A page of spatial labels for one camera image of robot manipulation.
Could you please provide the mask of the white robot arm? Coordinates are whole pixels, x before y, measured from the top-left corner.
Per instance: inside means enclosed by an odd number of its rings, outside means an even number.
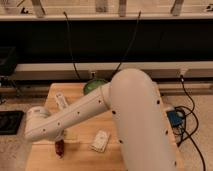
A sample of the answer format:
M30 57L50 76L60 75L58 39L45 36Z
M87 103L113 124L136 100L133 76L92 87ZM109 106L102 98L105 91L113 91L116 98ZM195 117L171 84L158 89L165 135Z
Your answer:
M28 111L25 138L54 140L66 128L103 112L112 113L128 171L178 171L158 89L145 72L124 69L62 111Z

